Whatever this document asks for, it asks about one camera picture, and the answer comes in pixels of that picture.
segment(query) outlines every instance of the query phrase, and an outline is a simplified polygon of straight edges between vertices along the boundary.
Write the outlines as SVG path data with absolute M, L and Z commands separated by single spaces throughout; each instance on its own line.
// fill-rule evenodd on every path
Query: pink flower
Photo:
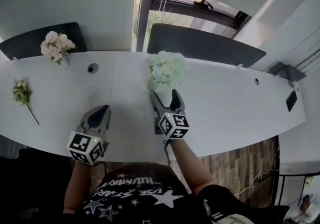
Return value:
M 45 41 L 41 43 L 40 47 L 41 47 L 41 53 L 43 55 L 48 56 L 49 58 L 52 56 L 51 51 L 48 49 Z
M 48 34 L 45 36 L 45 43 L 54 43 L 56 40 L 58 40 L 58 33 L 54 31 L 50 31 Z
M 61 52 L 62 49 L 63 49 L 65 46 L 63 46 L 63 43 L 61 43 L 60 41 L 58 41 L 58 42 L 55 44 L 55 47 L 57 48 L 57 50 L 58 50 L 59 52 Z
M 72 48 L 75 48 L 76 45 L 71 41 L 71 40 L 67 40 L 66 41 L 66 46 L 69 48 L 69 49 L 72 49 Z
M 54 59 L 53 59 L 54 62 L 57 62 L 58 60 L 62 59 L 62 57 L 63 57 L 63 55 L 56 50 L 52 51 L 52 56 L 54 57 Z

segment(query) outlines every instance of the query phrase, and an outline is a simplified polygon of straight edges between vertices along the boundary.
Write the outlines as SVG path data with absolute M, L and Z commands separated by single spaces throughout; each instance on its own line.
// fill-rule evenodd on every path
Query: white table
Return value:
M 0 134 L 35 149 L 70 156 L 66 149 L 70 131 L 85 112 L 107 104 L 112 114 L 106 161 L 165 160 L 164 138 L 154 135 L 147 58 L 146 53 L 96 51 L 72 54 L 69 67 L 50 63 L 45 56 L 3 62 Z M 91 63 L 99 65 L 96 74 L 87 71 Z M 288 112 L 286 99 L 293 89 L 285 79 L 195 59 L 187 59 L 187 66 L 186 79 L 175 89 L 184 100 L 191 126 L 185 139 L 198 157 L 260 142 L 305 121 L 300 91 Z M 14 79 L 23 78 L 32 86 L 31 106 L 40 126 L 26 107 L 12 100 Z M 160 87 L 157 92 L 169 105 L 171 89 Z

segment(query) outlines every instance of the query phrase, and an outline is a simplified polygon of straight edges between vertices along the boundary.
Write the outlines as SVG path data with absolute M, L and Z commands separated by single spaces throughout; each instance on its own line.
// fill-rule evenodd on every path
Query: green-white hydrangea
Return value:
M 181 53 L 166 51 L 151 54 L 148 58 L 152 79 L 169 87 L 179 85 L 185 77 L 185 62 Z

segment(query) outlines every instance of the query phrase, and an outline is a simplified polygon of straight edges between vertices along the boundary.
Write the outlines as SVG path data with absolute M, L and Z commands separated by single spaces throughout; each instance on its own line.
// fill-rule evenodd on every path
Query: table hole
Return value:
M 88 66 L 87 70 L 90 74 L 95 74 L 99 70 L 99 65 L 97 63 L 92 63 Z

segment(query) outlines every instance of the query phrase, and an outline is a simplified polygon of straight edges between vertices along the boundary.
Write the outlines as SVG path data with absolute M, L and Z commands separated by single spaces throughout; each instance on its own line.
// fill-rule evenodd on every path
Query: small flower bunch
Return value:
M 148 57 L 151 79 L 158 84 L 173 87 L 185 77 L 185 57 L 181 53 L 160 51 Z
M 76 45 L 68 39 L 67 35 L 50 31 L 46 34 L 40 47 L 43 55 L 48 56 L 52 62 L 60 65 L 62 57 L 68 54 L 70 49 L 76 48 Z
M 12 92 L 13 92 L 13 100 L 16 102 L 20 102 L 21 106 L 26 105 L 29 111 L 31 112 L 33 118 L 37 122 L 37 124 L 40 125 L 30 108 L 30 96 L 32 94 L 32 90 L 30 89 L 30 86 L 28 85 L 27 81 L 14 80 L 14 86 L 13 86 Z

